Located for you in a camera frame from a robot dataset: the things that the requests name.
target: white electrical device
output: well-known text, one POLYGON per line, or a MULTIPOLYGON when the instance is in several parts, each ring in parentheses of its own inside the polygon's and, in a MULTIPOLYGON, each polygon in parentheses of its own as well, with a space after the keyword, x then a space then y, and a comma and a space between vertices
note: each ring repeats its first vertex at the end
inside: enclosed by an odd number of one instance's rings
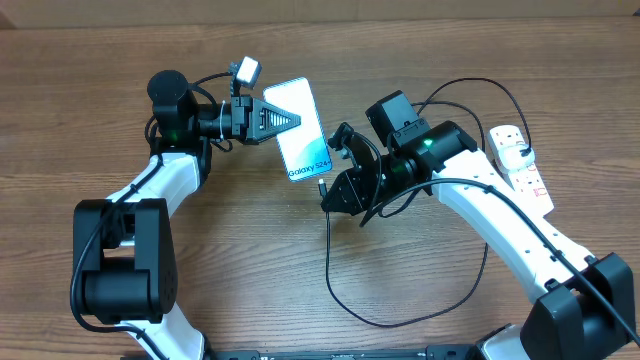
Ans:
POLYGON ((504 180, 530 207, 541 216, 553 210, 553 202, 533 162, 533 150, 521 161, 520 150, 526 149, 522 133, 517 126, 502 125, 489 130, 489 146, 504 180))

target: smartphone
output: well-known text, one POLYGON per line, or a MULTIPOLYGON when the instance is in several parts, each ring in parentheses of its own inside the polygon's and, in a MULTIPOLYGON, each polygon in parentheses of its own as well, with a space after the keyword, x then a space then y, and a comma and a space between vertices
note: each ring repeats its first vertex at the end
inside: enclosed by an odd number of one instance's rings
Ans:
POLYGON ((333 165, 309 81, 298 78, 270 86, 264 89, 264 100, 301 117, 300 126, 277 135, 289 180, 299 181, 331 170, 333 165))

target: robotic arm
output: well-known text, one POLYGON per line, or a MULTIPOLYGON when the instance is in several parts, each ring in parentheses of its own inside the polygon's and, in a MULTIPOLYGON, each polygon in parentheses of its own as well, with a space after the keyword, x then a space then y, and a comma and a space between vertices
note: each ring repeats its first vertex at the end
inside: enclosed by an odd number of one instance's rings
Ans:
POLYGON ((157 121, 148 136, 149 166, 107 199, 81 201, 74 213, 72 312, 115 326, 85 326, 88 330, 127 331, 154 359, 214 358, 205 336, 175 304, 177 268, 169 218, 206 181, 212 143, 234 139, 257 145, 300 125, 298 115, 239 94, 241 86, 253 88, 260 68, 250 58, 232 64, 231 101, 221 105, 177 71, 162 71, 149 82, 157 121), (203 94, 209 104, 198 104, 193 92, 203 94), (105 249, 121 246, 133 246, 135 256, 104 256, 105 249))
POLYGON ((481 340, 468 358, 603 359, 631 340, 580 279, 603 294, 635 335, 633 275, 616 254, 597 260, 561 234, 496 175, 486 155, 458 125, 447 121, 431 128, 402 92, 380 100, 366 115, 389 154, 381 156, 375 150, 379 158, 374 160, 371 144, 343 123, 328 143, 354 166, 338 175, 322 209, 351 215, 366 210, 364 225, 384 204, 424 189, 482 236, 534 304, 522 327, 506 326, 481 340))

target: wooden table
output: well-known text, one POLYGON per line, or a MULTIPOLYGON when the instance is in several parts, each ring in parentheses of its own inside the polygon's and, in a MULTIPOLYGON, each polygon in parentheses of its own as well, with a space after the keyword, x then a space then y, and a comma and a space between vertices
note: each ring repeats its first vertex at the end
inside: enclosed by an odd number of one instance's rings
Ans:
MULTIPOLYGON (((307 77, 326 133, 349 121, 372 139, 364 110, 397 89, 418 101, 457 77, 499 80, 529 120, 556 205, 550 221, 598 256, 622 255, 638 279, 639 34, 632 17, 0 32, 0 358, 140 350, 122 334, 84 331, 70 314, 74 206, 119 190, 146 166, 153 74, 177 69, 195 80, 244 55, 262 62, 261 87, 307 77)), ((225 81, 207 89, 228 98, 225 81)), ((485 129, 520 125, 489 84, 457 84, 438 99, 466 104, 485 129)), ((461 111, 425 114, 478 136, 461 111)), ((349 166, 334 160, 329 183, 349 166)), ((325 287, 316 182, 290 183, 275 141, 238 145, 214 155, 205 186, 171 219, 178 302, 215 349, 416 348, 472 342, 526 318, 531 305, 491 253, 476 294, 450 314, 395 330, 355 320, 325 287)), ((483 242, 435 199, 421 196, 364 229, 359 220, 333 216, 331 271, 337 294, 367 318, 430 313, 473 284, 483 242)), ((638 354, 629 345, 614 358, 638 354)))

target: power strip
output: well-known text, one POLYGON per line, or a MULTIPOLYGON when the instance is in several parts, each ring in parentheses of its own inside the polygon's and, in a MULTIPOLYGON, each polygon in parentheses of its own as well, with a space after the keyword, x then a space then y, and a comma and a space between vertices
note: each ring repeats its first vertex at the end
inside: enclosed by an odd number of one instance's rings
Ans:
POLYGON ((540 172, 535 163, 521 169, 506 171, 503 163, 507 163, 508 159, 501 159, 505 156, 505 148, 515 147, 525 144, 522 133, 517 126, 502 125, 489 130, 489 146, 496 158, 498 169, 504 180, 522 196, 531 207, 540 215, 544 216, 553 210, 553 202, 547 191, 547 187, 542 182, 540 172))

